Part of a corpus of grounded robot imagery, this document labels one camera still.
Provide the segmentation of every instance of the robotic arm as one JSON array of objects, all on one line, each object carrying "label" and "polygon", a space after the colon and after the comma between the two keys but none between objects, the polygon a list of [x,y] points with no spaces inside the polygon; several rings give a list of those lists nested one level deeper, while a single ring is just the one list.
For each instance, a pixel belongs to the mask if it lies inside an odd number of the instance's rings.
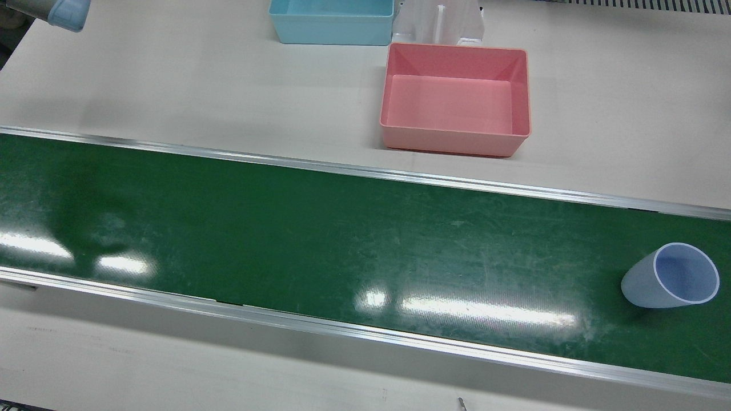
[{"label": "robotic arm", "polygon": [[79,32],[84,28],[91,0],[0,0],[0,6]]}]

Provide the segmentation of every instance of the metal edge trim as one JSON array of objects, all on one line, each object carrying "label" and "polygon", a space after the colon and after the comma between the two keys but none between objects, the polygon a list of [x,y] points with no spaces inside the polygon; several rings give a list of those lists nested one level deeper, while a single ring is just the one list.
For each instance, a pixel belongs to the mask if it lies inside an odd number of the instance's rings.
[{"label": "metal edge trim", "polygon": [[11,127],[0,125],[0,133],[2,132],[28,137],[40,137],[50,140],[63,140],[76,143],[94,144],[98,146],[133,148],[143,151],[155,151],[168,154],[182,154],[191,157],[223,159],[236,162],[248,162],[253,164],[295,168],[299,170],[322,171],[326,173],[335,173],[347,176],[380,178],[383,180],[403,181],[409,183],[443,186],[456,189],[469,189],[474,191],[495,192],[499,194],[520,195],[523,197],[542,198],[546,200],[562,200],[571,203],[592,204],[596,206],[634,208],[645,211],[656,211],[663,214],[674,214],[678,216],[690,216],[704,219],[731,221],[731,210],[725,208],[705,207],[701,205],[669,203],[657,200],[643,200],[631,197],[601,195],[588,192],[578,192],[565,189],[551,189],[523,184],[500,183],[497,181],[478,180],[474,178],[439,176],[435,174],[388,170],[377,167],[345,165],[306,159],[292,159],[286,157],[267,156],[263,154],[239,153],[236,151],[216,150],[213,148],[200,148],[193,146],[181,146],[168,143],[153,143],[148,141],[130,140],[117,137],[102,137],[97,135],[54,132],[42,129],[29,129],[25,127]]},{"label": "metal edge trim", "polygon": [[52,274],[38,273],[0,266],[0,279],[32,286],[47,286],[74,290],[82,293],[103,295],[121,300],[134,301],[182,312],[204,314],[260,325],[284,328],[291,331],[315,333],[323,336],[340,336],[373,342],[394,344],[432,352],[458,355],[490,363],[519,366],[527,369],[555,372],[576,377],[588,377],[607,382],[619,382],[645,388],[731,399],[731,384],[682,377],[622,366],[573,360],[553,355],[537,354],[484,344],[461,342],[441,337],[423,336],[403,331],[393,331],[367,325],[356,325],[299,314],[278,312],[254,306],[237,306],[219,303],[207,298],[195,298],[172,293],[143,290],[114,284],[93,282]]}]

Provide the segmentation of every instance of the white plastic holder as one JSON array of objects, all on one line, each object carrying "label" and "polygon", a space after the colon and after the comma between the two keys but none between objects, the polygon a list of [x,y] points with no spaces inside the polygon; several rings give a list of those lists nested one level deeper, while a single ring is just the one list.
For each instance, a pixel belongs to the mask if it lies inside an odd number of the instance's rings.
[{"label": "white plastic holder", "polygon": [[404,0],[393,22],[394,42],[482,45],[483,11],[477,0]]}]

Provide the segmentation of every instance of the cup rim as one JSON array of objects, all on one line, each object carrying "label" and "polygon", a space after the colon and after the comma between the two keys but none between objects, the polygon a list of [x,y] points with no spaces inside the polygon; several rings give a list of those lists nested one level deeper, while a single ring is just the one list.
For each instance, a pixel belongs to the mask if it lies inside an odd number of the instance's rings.
[{"label": "cup rim", "polygon": [[[660,276],[657,273],[657,256],[660,255],[662,250],[664,250],[670,246],[683,246],[683,247],[693,249],[695,252],[702,255],[705,258],[705,260],[708,262],[708,264],[711,265],[711,268],[713,269],[713,275],[716,278],[716,288],[713,289],[713,292],[708,297],[706,297],[702,300],[686,300],[685,298],[678,297],[675,293],[668,290],[667,287],[665,287],[665,284],[662,283],[662,280],[660,279]],[[665,290],[665,292],[668,293],[669,295],[671,295],[673,298],[676,298],[679,301],[683,301],[684,303],[688,303],[688,304],[707,303],[710,300],[712,300],[713,297],[715,297],[716,294],[719,292],[719,287],[721,285],[721,278],[719,276],[719,270],[718,270],[718,268],[716,268],[716,264],[713,264],[713,261],[701,249],[699,249],[698,247],[692,246],[690,244],[675,242],[675,243],[667,243],[664,246],[658,248],[657,251],[655,251],[654,257],[652,258],[652,269],[653,269],[652,271],[655,274],[655,279],[657,280],[658,284],[660,284],[660,287],[662,287],[662,289]]]}]

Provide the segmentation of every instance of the floor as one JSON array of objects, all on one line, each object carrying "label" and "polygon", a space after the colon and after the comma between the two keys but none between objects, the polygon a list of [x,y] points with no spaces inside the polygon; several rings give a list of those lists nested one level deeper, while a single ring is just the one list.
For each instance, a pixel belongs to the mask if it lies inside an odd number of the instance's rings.
[{"label": "floor", "polygon": [[31,28],[31,21],[26,21],[18,29],[0,29],[0,69],[3,68],[10,54],[16,49],[28,29]]}]

